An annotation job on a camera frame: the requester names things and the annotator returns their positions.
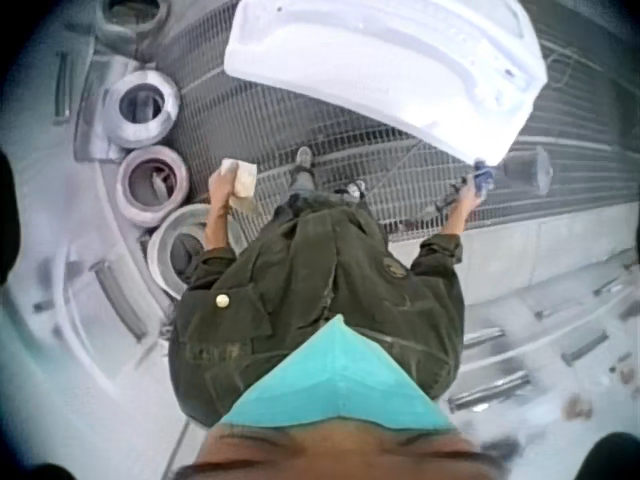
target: teal face mask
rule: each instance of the teal face mask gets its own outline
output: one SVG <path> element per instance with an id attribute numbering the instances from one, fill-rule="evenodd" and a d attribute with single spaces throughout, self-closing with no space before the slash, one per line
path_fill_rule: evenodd
<path id="1" fill-rule="evenodd" d="M 247 390 L 220 423 L 275 428 L 338 417 L 390 429 L 453 429 L 393 358 L 341 315 Z"/>

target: hand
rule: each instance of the hand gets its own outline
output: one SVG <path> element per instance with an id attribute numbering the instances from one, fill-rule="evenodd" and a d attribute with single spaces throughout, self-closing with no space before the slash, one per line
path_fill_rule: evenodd
<path id="1" fill-rule="evenodd" d="M 458 192 L 456 205 L 465 215 L 469 215 L 478 205 L 484 202 L 486 195 L 478 196 L 473 175 L 467 175 L 467 182 Z"/>
<path id="2" fill-rule="evenodd" d="M 233 195 L 238 175 L 238 162 L 233 162 L 226 171 L 221 168 L 209 177 L 209 198 L 211 211 L 225 214 L 229 210 L 229 199 Z"/>

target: green work jacket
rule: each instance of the green work jacket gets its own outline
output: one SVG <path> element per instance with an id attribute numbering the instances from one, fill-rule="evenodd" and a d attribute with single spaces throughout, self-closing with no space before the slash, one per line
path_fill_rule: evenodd
<path id="1" fill-rule="evenodd" d="M 451 386 L 464 330 L 459 236 L 425 240 L 406 268 L 359 208 L 310 209 L 269 227 L 237 258 L 205 252 L 177 305 L 169 366 L 187 416 L 213 426 L 339 313 L 430 398 Z"/>

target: metal grate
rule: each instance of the metal grate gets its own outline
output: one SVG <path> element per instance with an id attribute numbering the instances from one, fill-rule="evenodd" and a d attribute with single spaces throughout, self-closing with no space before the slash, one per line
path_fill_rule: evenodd
<path id="1" fill-rule="evenodd" d="M 169 141 L 191 169 L 191 200 L 206 195 L 207 179 L 223 158 L 255 162 L 260 172 L 256 199 L 263 215 L 238 218 L 254 238 L 286 191 L 297 149 L 308 145 L 317 158 L 322 190 L 356 178 L 366 182 L 369 206 L 392 241 L 438 228 L 440 219 L 431 212 L 434 201 L 470 167 L 350 110 L 227 76 L 222 62 L 237 3 L 228 1 L 202 15 L 168 40 L 157 58 L 158 69 L 182 92 L 182 111 Z M 579 24 L 585 21 L 565 13 Z M 638 97 L 593 63 L 598 55 L 577 49 L 547 25 L 540 11 L 532 18 L 542 18 L 536 29 L 550 84 L 513 151 L 542 145 L 554 162 L 554 182 L 546 198 L 499 184 L 475 212 L 475 227 L 638 199 Z"/>

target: white machinery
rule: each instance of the white machinery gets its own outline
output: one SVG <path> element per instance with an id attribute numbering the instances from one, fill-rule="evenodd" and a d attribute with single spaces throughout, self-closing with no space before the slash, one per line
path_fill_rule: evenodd
<path id="1" fill-rule="evenodd" d="M 224 68 L 489 166 L 547 82 L 517 0 L 242 0 Z"/>

